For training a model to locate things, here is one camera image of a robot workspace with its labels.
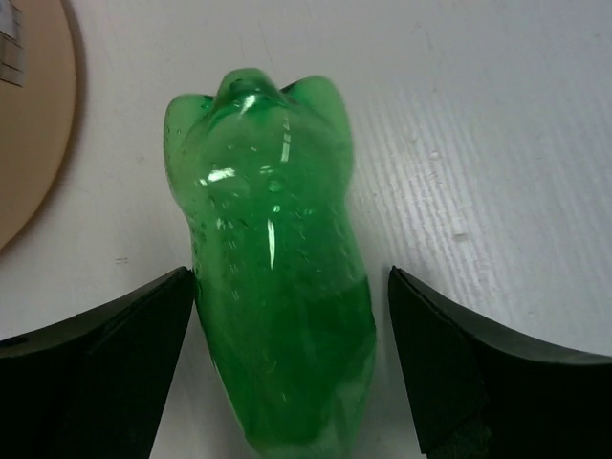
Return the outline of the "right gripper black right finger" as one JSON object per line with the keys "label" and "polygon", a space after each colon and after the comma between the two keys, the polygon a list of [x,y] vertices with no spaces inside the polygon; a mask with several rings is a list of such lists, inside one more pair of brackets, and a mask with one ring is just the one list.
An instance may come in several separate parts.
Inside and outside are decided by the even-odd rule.
{"label": "right gripper black right finger", "polygon": [[400,268],[387,298],[424,456],[610,456],[609,357],[522,334]]}

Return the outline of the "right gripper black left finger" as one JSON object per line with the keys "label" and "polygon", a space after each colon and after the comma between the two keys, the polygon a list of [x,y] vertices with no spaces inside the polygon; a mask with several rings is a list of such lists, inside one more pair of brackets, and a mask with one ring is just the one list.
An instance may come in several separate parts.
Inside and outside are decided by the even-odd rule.
{"label": "right gripper black left finger", "polygon": [[180,267],[2,340],[2,457],[149,457],[193,299],[193,273]]}

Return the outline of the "green plastic bottle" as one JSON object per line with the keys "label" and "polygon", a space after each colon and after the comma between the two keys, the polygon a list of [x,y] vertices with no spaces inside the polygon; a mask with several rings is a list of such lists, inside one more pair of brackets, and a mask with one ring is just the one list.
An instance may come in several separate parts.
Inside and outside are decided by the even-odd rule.
{"label": "green plastic bottle", "polygon": [[228,73],[174,98],[164,165],[186,218],[211,361],[262,458],[346,458],[376,326],[346,206],[354,155],[336,85]]}

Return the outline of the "orange bin with grey rim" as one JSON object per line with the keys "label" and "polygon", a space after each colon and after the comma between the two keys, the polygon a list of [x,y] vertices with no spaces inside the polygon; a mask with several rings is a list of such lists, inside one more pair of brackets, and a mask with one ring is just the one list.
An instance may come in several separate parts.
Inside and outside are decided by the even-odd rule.
{"label": "orange bin with grey rim", "polygon": [[49,201],[77,135],[84,82],[70,1],[1,4],[1,250]]}

